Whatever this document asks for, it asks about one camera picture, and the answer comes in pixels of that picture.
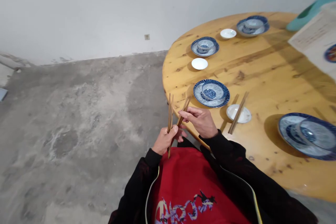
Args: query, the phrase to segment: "round wooden table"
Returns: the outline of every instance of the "round wooden table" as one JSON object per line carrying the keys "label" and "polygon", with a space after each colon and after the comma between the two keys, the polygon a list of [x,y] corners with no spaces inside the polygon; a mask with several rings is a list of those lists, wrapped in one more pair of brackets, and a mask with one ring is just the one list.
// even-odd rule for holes
{"label": "round wooden table", "polygon": [[[268,32],[253,38],[237,34],[226,41],[221,39],[222,29],[236,29],[239,20],[256,14],[269,19]],[[175,114],[186,97],[191,96],[190,106],[209,109],[223,135],[243,145],[246,157],[284,188],[336,202],[336,161],[305,156],[285,143],[278,133],[279,118],[291,112],[336,123],[335,82],[287,43],[294,33],[285,27],[295,17],[296,14],[282,12],[245,13],[191,29],[168,51],[162,70],[163,87],[167,96],[174,94]],[[204,36],[215,38],[220,49],[206,58],[208,67],[198,71],[191,66],[197,56],[190,45]],[[252,120],[238,124],[233,135],[228,134],[228,105],[208,108],[193,96],[194,85],[202,79],[215,79],[226,85],[231,94],[228,105],[239,104],[245,91],[249,91],[245,106],[252,113]],[[199,140],[193,125],[189,122],[186,126]]]}

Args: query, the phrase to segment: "jacket zipper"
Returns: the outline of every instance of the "jacket zipper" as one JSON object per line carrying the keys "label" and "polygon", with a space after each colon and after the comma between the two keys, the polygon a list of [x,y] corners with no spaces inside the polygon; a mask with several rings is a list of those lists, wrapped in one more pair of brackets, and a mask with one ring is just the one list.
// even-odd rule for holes
{"label": "jacket zipper", "polygon": [[[263,224],[263,221],[261,219],[261,215],[260,215],[260,211],[259,211],[259,207],[258,207],[258,202],[257,202],[257,197],[256,197],[256,193],[254,192],[252,186],[250,186],[249,183],[247,183],[245,180],[243,180],[241,177],[238,177],[236,174],[228,171],[228,170],[225,170],[222,166],[220,166],[224,171],[232,174],[233,176],[239,178],[240,180],[244,181],[250,188],[251,188],[251,191],[253,193],[253,201],[254,201],[254,207],[255,207],[255,212],[257,214],[257,219],[258,219],[258,223],[259,224]],[[148,191],[148,194],[147,194],[147,199],[146,199],[146,206],[145,206],[145,219],[146,219],[146,224],[148,224],[148,221],[147,221],[147,203],[148,203],[148,198],[149,198],[149,194],[151,193],[151,189],[152,189],[152,186],[153,184],[155,183],[155,181],[158,179],[159,177],[159,173],[160,173],[160,166],[158,167],[158,171],[157,171],[157,176],[156,178],[154,179],[154,181],[152,182],[152,184],[150,185],[150,188],[149,188],[149,191]]]}
{"label": "jacket zipper", "polygon": [[154,181],[152,182],[152,184],[150,185],[150,188],[149,188],[149,191],[148,191],[148,194],[147,194],[146,206],[145,206],[145,219],[146,219],[146,224],[148,224],[148,222],[147,222],[147,203],[148,203],[149,194],[151,193],[150,191],[151,191],[151,189],[152,189],[152,186],[153,186],[154,182],[155,182],[155,181],[158,179],[158,177],[159,177],[159,173],[160,173],[160,166],[159,166],[158,171],[157,171],[157,176],[156,176],[156,178],[154,179]]}
{"label": "jacket zipper", "polygon": [[236,174],[234,174],[234,173],[232,173],[232,172],[230,172],[230,171],[228,171],[228,170],[225,170],[221,165],[220,165],[220,167],[221,167],[224,171],[226,171],[226,172],[232,174],[233,176],[239,178],[240,180],[244,181],[244,182],[251,188],[251,191],[252,191],[252,193],[253,193],[253,201],[254,201],[255,211],[256,211],[256,213],[257,213],[258,223],[259,223],[259,224],[263,224],[263,221],[262,221],[262,219],[261,219],[261,215],[260,215],[260,211],[259,211],[259,207],[258,207],[258,203],[257,203],[256,193],[254,192],[252,186],[250,186],[249,183],[247,183],[247,182],[246,182],[245,180],[243,180],[241,177],[238,177]]}

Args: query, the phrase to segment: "gray floor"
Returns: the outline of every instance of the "gray floor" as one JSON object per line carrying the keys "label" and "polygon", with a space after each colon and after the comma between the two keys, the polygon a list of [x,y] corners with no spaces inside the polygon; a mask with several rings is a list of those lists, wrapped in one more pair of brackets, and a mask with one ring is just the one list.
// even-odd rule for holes
{"label": "gray floor", "polygon": [[[165,52],[23,69],[0,103],[0,223],[107,223],[167,124]],[[295,196],[321,223],[336,205]]]}

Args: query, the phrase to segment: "wooden chopsticks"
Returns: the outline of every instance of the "wooden chopsticks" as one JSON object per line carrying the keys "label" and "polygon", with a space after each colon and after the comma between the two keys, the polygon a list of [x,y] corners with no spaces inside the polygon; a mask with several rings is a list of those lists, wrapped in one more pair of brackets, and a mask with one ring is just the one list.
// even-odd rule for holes
{"label": "wooden chopsticks", "polygon": [[235,130],[235,127],[236,127],[236,125],[237,125],[237,123],[238,123],[238,119],[239,119],[239,117],[240,117],[240,114],[242,113],[242,110],[243,110],[243,108],[244,108],[244,103],[245,103],[245,100],[246,100],[246,98],[247,98],[248,95],[249,95],[248,92],[245,92],[244,97],[243,97],[243,99],[242,99],[242,101],[241,101],[241,103],[240,103],[240,105],[239,105],[237,114],[236,114],[236,116],[234,117],[234,120],[233,120],[233,122],[232,122],[232,124],[231,124],[231,127],[230,127],[230,129],[229,129],[229,134],[231,134],[231,135],[233,134],[233,131]]}
{"label": "wooden chopsticks", "polygon": [[[169,93],[169,101],[168,101],[168,129],[167,132],[169,133],[172,126],[173,126],[173,102],[174,102],[174,95],[172,97],[172,99],[170,100],[170,93]],[[170,144],[170,146],[168,147],[168,158],[170,158],[170,147],[172,144]]]}
{"label": "wooden chopsticks", "polygon": [[[184,105],[183,105],[183,111],[187,111],[187,108],[189,106],[189,102],[190,102],[190,97],[188,96],[186,98],[186,101],[184,102]],[[178,116],[178,121],[177,121],[177,126],[180,127],[181,126],[181,123],[183,121],[183,117],[181,115]]]}
{"label": "wooden chopsticks", "polygon": [[[168,115],[168,133],[170,131],[170,129],[172,128],[173,126],[173,100],[174,100],[174,95],[173,95],[173,99],[172,101],[170,102],[170,94],[169,94],[169,102],[168,102],[168,105],[169,105],[169,115]],[[183,105],[183,111],[186,111],[188,106],[189,106],[189,102],[190,102],[190,97],[188,96],[186,98],[186,101],[184,102],[184,105]],[[178,117],[178,121],[177,121],[177,126],[180,127],[181,123],[183,121],[183,117],[182,116],[179,116]],[[174,139],[172,140],[170,146],[168,147],[168,158],[170,158],[170,148],[172,147],[172,144],[173,144],[173,141]]]}

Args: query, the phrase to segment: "person's left hand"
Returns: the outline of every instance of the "person's left hand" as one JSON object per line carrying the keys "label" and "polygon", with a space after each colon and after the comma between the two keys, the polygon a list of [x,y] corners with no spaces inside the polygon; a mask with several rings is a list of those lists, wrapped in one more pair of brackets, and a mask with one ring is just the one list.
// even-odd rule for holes
{"label": "person's left hand", "polygon": [[182,136],[187,136],[187,134],[182,130],[183,128],[186,127],[181,125],[180,128],[178,128],[177,125],[174,125],[169,133],[167,132],[167,127],[162,128],[152,150],[157,154],[163,155],[167,152],[173,138],[177,139],[178,142],[183,142]]}

